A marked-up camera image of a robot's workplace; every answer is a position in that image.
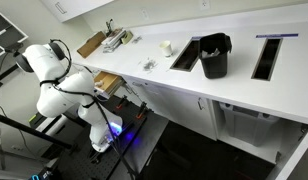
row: black rectangular opening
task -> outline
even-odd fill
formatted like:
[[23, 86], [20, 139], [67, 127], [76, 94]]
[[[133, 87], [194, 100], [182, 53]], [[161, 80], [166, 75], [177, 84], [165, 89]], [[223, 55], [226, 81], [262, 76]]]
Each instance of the black rectangular opening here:
[[263, 47], [253, 79], [270, 80], [282, 39], [267, 39]]
[[198, 60], [198, 40], [191, 40], [181, 55], [175, 60], [171, 69], [191, 71]]

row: dark floor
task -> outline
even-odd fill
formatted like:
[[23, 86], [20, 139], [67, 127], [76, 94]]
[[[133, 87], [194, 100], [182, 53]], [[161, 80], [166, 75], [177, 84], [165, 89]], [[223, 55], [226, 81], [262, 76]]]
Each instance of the dark floor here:
[[274, 165], [170, 122], [141, 172], [144, 180], [263, 180]]

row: white shelf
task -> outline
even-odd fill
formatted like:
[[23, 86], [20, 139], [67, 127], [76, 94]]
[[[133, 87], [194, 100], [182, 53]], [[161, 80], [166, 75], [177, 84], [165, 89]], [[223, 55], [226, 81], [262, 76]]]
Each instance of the white shelf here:
[[246, 151], [254, 156], [264, 159], [270, 163], [276, 164], [276, 154], [280, 150], [283, 134], [283, 126], [277, 125], [271, 134], [268, 134], [264, 143], [259, 146], [253, 146], [250, 143], [232, 137], [228, 134], [226, 127], [219, 134], [219, 140]]

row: cardboard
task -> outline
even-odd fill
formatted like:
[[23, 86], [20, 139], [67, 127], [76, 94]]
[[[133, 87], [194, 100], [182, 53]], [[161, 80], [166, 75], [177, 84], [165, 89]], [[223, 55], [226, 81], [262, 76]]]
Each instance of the cardboard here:
[[103, 34], [103, 32], [98, 32], [93, 37], [88, 39], [86, 43], [80, 47], [77, 52], [83, 57], [86, 58], [89, 56], [96, 48], [98, 48], [102, 41], [106, 39], [106, 36]]

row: cabinet handle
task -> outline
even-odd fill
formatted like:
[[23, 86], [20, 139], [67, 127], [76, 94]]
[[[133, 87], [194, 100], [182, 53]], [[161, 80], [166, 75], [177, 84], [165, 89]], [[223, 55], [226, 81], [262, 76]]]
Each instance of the cabinet handle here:
[[133, 84], [134, 86], [137, 86], [137, 87], [142, 87], [142, 84], [141, 84], [141, 83], [132, 82], [132, 84]]
[[60, 2], [57, 2], [57, 3], [55, 4], [55, 7], [60, 11], [61, 14], [67, 13], [67, 11], [64, 11], [64, 9], [62, 8]]
[[198, 104], [198, 107], [200, 108], [200, 110], [203, 110], [204, 107], [201, 106], [201, 98], [198, 98], [198, 101], [197, 101], [197, 104]]

